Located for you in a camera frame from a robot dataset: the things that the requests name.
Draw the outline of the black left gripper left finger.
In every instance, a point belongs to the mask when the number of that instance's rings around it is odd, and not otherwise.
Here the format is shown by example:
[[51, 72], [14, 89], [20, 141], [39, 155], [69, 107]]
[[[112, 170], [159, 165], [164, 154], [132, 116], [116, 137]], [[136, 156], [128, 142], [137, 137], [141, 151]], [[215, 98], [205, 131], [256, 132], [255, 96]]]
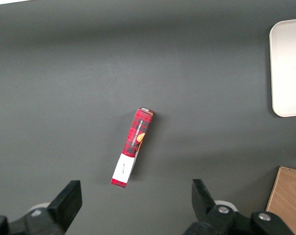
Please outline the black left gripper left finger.
[[72, 180], [50, 203], [33, 206], [15, 221], [0, 215], [0, 235], [64, 235], [81, 206], [81, 182]]

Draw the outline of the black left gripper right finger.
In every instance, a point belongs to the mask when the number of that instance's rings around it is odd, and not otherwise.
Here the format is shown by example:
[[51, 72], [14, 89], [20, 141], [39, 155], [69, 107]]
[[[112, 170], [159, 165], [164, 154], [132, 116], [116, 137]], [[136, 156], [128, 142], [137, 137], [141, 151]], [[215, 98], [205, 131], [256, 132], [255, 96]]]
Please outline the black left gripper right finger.
[[292, 235], [292, 230], [276, 214], [256, 211], [243, 216], [228, 202], [216, 203], [201, 179], [192, 180], [192, 207], [197, 222], [185, 235]]

